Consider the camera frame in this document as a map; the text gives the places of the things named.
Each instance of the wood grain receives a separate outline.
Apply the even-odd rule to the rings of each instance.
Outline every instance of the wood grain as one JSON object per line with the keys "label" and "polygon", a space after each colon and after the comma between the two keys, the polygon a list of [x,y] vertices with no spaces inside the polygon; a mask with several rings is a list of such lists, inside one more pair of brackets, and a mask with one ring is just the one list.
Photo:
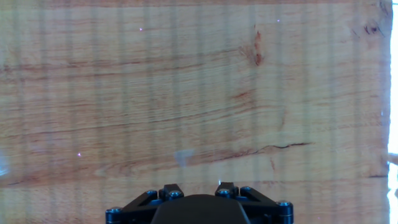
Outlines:
{"label": "wood grain", "polygon": [[220,180],[292,201],[296,223],[388,221],[389,1],[17,3],[2,223],[100,223]]}

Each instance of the bolt head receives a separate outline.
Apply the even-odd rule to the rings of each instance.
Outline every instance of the bolt head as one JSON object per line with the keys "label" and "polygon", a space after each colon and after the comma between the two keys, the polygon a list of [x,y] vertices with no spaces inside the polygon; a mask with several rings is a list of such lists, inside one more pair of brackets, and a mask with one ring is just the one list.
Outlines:
{"label": "bolt head", "polygon": [[106,213],[121,213],[122,207],[112,207],[106,210]]}
{"label": "bolt head", "polygon": [[280,200],[280,201],[277,201],[276,204],[279,205],[279,206],[289,206],[290,205],[290,201]]}
{"label": "bolt head", "polygon": [[180,196],[181,194],[182,194],[182,192],[179,191],[179,190],[172,190],[172,191],[170,192],[170,197],[175,198],[175,197]]}
{"label": "bolt head", "polygon": [[251,187],[249,187],[249,186],[244,186],[244,187],[241,187],[241,190],[251,190]]}
{"label": "bolt head", "polygon": [[147,194],[152,195],[152,194],[157,194],[156,190],[148,190]]}
{"label": "bolt head", "polygon": [[229,194],[229,190],[228,189],[219,189],[219,190],[217,190],[217,193],[219,193],[219,194]]}

